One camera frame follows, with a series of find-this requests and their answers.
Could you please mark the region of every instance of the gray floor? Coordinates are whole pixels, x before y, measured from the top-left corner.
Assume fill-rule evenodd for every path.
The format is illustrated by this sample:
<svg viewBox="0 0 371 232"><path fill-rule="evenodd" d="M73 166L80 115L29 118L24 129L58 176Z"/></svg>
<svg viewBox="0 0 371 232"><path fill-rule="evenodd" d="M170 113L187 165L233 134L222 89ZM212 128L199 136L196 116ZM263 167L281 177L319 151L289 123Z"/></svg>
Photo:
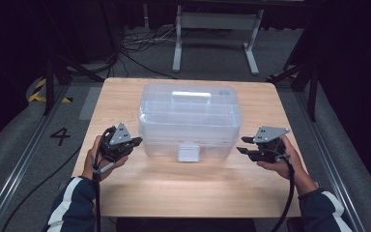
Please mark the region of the gray floor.
<svg viewBox="0 0 371 232"><path fill-rule="evenodd" d="M144 28L139 28L135 32L142 30L146 31ZM254 45L254 55L260 70L258 76L252 76L249 73L242 50L242 44L245 38L248 38L245 32L232 32L226 37L218 37L207 32L187 34L183 39L184 51L179 73L171 72L174 43L170 41L155 45L143 52L132 53L130 57L154 71L168 73L179 79L264 82L270 74L282 72L282 67L300 33L301 30L261 30L259 32ZM119 57L122 60L115 65L114 74L111 72L113 76L168 78L149 72L122 55ZM37 81L31 83L28 93L25 93L25 98L30 96ZM286 85L289 81L285 80L280 84ZM22 198L65 162L79 147L89 126L100 87L100 83L94 83L84 76L76 76L65 95L65 97L73 98L72 103L59 103L52 117L47 118L43 117L43 102L30 102L30 105L2 130L0 133L0 192L10 179L16 163L23 157L25 149L30 148L29 141L36 139L38 135L41 139L32 149L31 161L26 172L19 177L18 183L14 183L14 194L9 194L6 198L8 204L2 206L0 230ZM61 92L62 88L58 86L58 92ZM326 154L323 152L324 149L321 149L321 143L312 129L316 128L325 142L326 151L338 170L345 190L352 199L352 204L345 202L346 206L355 208L360 218L362 228L354 229L371 231L370 175L330 108L322 88L319 87L316 104L317 122L310 125L307 123L307 115L303 113L300 101L306 98L306 91L292 93L286 87L278 87L277 90L309 173L324 188L335 193L340 199L343 197L336 187L335 180L330 178L331 170L324 166ZM44 123L47 127L37 135L36 129ZM67 134L71 137L66 138L62 146L59 146L59 139L51 138L50 135L62 128L67 129ZM7 231L39 231L42 229L49 214L51 201L65 186L75 160L76 157L28 197L10 221ZM114 231L113 219L103 218L103 231ZM277 218L254 219L257 231L271 230L276 220ZM281 226L279 231L287 231L286 226Z"/></svg>

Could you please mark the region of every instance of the person's right hand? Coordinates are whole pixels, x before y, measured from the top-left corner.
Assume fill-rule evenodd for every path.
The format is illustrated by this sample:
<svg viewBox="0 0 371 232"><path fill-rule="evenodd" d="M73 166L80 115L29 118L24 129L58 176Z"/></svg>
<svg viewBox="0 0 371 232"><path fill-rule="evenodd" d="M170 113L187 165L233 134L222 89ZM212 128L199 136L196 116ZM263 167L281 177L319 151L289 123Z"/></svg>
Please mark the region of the person's right hand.
<svg viewBox="0 0 371 232"><path fill-rule="evenodd" d="M312 181L312 178L310 178L308 173L306 173L306 171L303 169L300 155L298 154L297 150L295 150L295 148L292 146L287 136L283 135L281 136L281 139L285 145L285 153L291 155L291 157L289 158L289 162L292 164L295 170L295 186L297 187L298 195L301 196L312 190L315 190L317 187ZM290 179L288 165L285 162L269 163L264 161L257 161L257 165L267 170L276 171L281 177L285 179Z"/></svg>
<svg viewBox="0 0 371 232"><path fill-rule="evenodd" d="M295 172L304 172L302 163L300 161L300 155L292 146L288 137L282 135L281 140L284 142L285 145L285 153L291 156L289 158L289 162L293 165ZM289 179L289 169L285 162L270 163L265 161L257 161L257 165L267 170L276 171L281 177Z"/></svg>

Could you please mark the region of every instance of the dark navy sleeve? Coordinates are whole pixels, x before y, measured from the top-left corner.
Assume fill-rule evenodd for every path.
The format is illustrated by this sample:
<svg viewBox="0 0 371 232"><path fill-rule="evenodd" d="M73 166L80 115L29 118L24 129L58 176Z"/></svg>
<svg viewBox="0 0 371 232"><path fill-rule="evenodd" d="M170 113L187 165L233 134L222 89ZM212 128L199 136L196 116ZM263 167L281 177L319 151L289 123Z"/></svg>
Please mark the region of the dark navy sleeve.
<svg viewBox="0 0 371 232"><path fill-rule="evenodd" d="M343 206L323 188L299 197L300 214L305 231L352 231L342 219Z"/></svg>
<svg viewBox="0 0 371 232"><path fill-rule="evenodd" d="M95 231L95 196L91 180L85 177L71 178L53 201L51 215L43 231Z"/></svg>

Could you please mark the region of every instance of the metal rail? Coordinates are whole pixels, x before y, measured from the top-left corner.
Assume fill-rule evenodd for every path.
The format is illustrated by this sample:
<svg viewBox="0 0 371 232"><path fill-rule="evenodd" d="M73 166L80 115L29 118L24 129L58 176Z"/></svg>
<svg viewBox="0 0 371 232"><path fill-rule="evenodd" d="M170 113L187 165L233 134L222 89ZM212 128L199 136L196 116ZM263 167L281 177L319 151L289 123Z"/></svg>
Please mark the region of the metal rail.
<svg viewBox="0 0 371 232"><path fill-rule="evenodd" d="M354 231L364 232L365 229L363 227L363 224L359 218L359 215L357 214L354 204L352 203L349 192L344 185L338 170L336 169L336 166L331 158L327 145L323 137L321 136L318 126L309 118L305 96L301 92L296 92L294 93L294 95L297 102L300 104L300 109L303 113L305 121L318 144L318 149L322 154L322 164L324 166L324 169L327 171L329 180L332 183L333 190L335 191L338 200L345 208L345 214L349 219L349 223L351 224L350 226L353 228Z"/></svg>
<svg viewBox="0 0 371 232"><path fill-rule="evenodd" d="M14 170L12 171L11 175L9 176L8 180L6 181L4 187L0 193L0 218L5 212L7 206L9 205L12 197L14 196L14 192L16 191L20 181L22 180L29 163L31 162L32 158L34 157L36 150L42 140L43 133L47 126L50 123L53 115L56 112L56 108L62 102L62 99L68 92L69 86L61 85L59 86L59 90L57 91L55 103L53 105L52 110L48 113L48 115L43 116L32 135L31 140L29 141L28 145L26 146L23 154L19 158Z"/></svg>

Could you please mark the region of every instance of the table leg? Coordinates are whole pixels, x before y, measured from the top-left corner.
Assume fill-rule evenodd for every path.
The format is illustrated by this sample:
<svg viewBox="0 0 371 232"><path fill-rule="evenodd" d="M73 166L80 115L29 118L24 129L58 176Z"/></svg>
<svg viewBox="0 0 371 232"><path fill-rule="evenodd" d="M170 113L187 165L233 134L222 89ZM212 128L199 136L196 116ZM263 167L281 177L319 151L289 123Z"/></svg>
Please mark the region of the table leg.
<svg viewBox="0 0 371 232"><path fill-rule="evenodd" d="M182 6L177 7L177 20L176 20L176 49L174 51L173 72L180 71L182 61Z"/></svg>

